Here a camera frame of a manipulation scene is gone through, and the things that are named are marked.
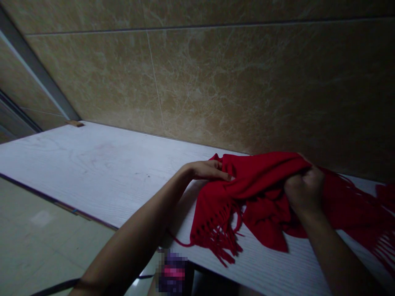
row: white tabletop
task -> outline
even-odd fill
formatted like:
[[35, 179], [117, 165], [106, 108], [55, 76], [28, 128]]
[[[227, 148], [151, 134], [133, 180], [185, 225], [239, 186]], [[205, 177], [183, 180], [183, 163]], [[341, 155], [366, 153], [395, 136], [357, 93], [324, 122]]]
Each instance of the white tabletop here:
[[[185, 163], [207, 160], [215, 153], [244, 155], [125, 129], [83, 122], [66, 125], [0, 145], [0, 173], [106, 223], [120, 227]], [[352, 178], [374, 194], [375, 182]], [[189, 185], [171, 226], [189, 242], [196, 196], [204, 183]], [[210, 250], [185, 248], [167, 238], [170, 247], [192, 262], [266, 295], [330, 295], [307, 239], [288, 235], [289, 253], [261, 245], [242, 226], [244, 249], [225, 268]], [[339, 234], [387, 288], [395, 284], [382, 264], [344, 232]]]

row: tile grout line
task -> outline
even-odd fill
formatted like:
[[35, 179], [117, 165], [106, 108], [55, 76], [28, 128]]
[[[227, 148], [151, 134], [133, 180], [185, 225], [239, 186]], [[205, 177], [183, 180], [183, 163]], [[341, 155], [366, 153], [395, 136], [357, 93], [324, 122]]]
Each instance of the tile grout line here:
[[49, 115], [54, 115], [54, 116], [59, 116], [59, 117], [65, 118], [63, 115], [60, 115], [60, 114], [44, 112], [44, 111], [38, 111], [38, 110], [35, 110], [35, 109], [26, 108], [26, 107], [20, 107], [20, 108], [22, 110], [29, 110], [29, 111], [33, 111], [33, 112], [39, 112], [39, 113], [44, 113], [44, 114], [49, 114]]
[[151, 64], [152, 64], [153, 78], [154, 78], [154, 80], [155, 80], [156, 94], [157, 94], [157, 96], [158, 96], [158, 104], [159, 104], [159, 110], [160, 110], [160, 117], [162, 118], [163, 132], [165, 132], [165, 122], [163, 121], [162, 106], [161, 106], [161, 104], [160, 104], [159, 91], [158, 91], [158, 84], [157, 84], [157, 82], [156, 82], [155, 67], [153, 66], [153, 58], [152, 58], [152, 52], [151, 52], [151, 45], [150, 45], [150, 43], [149, 43], [148, 31], [146, 30], [145, 33], [147, 34], [148, 48], [149, 48], [149, 54], [150, 54], [150, 56], [151, 56]]
[[165, 30], [190, 30], [190, 29], [217, 29], [217, 28], [239, 28], [239, 27], [266, 27], [279, 25], [303, 25], [316, 23], [353, 23], [359, 21], [381, 21], [395, 20], [395, 15], [372, 16], [372, 17], [354, 17], [354, 18], [330, 18], [330, 19], [307, 19], [307, 20], [290, 20], [290, 21], [267, 21], [254, 23], [227, 23], [217, 25], [186, 25], [186, 26], [169, 26], [153, 28], [124, 28], [124, 29], [107, 29], [107, 30], [86, 30], [70, 32], [48, 32], [48, 33], [28, 33], [25, 37], [56, 36], [56, 35], [85, 35], [100, 33], [123, 33], [123, 32], [148, 32], [148, 31], [165, 31]]

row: beige tile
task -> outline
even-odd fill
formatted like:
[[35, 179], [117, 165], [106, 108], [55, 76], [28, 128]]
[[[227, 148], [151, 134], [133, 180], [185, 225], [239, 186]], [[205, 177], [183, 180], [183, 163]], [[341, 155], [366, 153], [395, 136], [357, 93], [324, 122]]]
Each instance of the beige tile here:
[[86, 270], [114, 233], [108, 227], [89, 221], [59, 248], [59, 253]]
[[139, 0], [0, 0], [25, 34], [144, 27]]
[[19, 107], [60, 114], [58, 108], [1, 39], [0, 88]]
[[142, 0], [147, 27], [390, 15], [393, 1]]
[[0, 235], [0, 294], [11, 296], [48, 262], [54, 251], [1, 214]]
[[66, 125], [66, 119], [61, 115], [38, 112], [29, 109], [23, 111], [44, 131]]
[[393, 21], [149, 32], [166, 136], [392, 178], [393, 36]]
[[[47, 262], [13, 295], [32, 295], [62, 282], [80, 278], [84, 270], [58, 253], [48, 256]], [[67, 296], [70, 290], [54, 294]]]
[[163, 134], [145, 32], [28, 37], [84, 120]]

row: marble tile wall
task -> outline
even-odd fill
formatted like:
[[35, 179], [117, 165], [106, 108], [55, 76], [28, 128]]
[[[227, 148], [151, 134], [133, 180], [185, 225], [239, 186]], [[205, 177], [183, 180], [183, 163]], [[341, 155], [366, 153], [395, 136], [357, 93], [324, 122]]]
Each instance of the marble tile wall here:
[[37, 2], [0, 0], [85, 120], [395, 180], [392, 1]]
[[164, 134], [146, 32], [27, 41], [82, 119]]
[[392, 0], [0, 0], [25, 34], [220, 25], [394, 13]]
[[60, 124], [59, 118], [65, 124], [65, 119], [61, 116], [58, 108], [1, 39], [0, 89], [21, 107], [25, 113], [27, 113], [26, 111], [29, 111], [31, 114], [46, 113], [46, 115], [43, 115], [48, 118], [46, 124], [41, 125], [37, 122], [43, 130], [58, 127]]

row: cable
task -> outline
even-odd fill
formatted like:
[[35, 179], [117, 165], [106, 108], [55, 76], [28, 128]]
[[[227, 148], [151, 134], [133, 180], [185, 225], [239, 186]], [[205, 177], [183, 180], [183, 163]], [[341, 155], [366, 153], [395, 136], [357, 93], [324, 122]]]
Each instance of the cable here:
[[[154, 274], [153, 275], [139, 275], [137, 278], [139, 280], [145, 280], [147, 278], [153, 278], [153, 277], [154, 277]], [[52, 294], [55, 294], [55, 293], [61, 292], [63, 290], [67, 290], [69, 288], [74, 287], [79, 282], [79, 280], [80, 279], [77, 278], [77, 279], [73, 279], [73, 280], [68, 280], [68, 281], [62, 282], [60, 284], [57, 284], [55, 286], [52, 286], [52, 287], [47, 288], [45, 290], [42, 290], [40, 292], [34, 293], [31, 296], [48, 296], [48, 295], [52, 295]]]

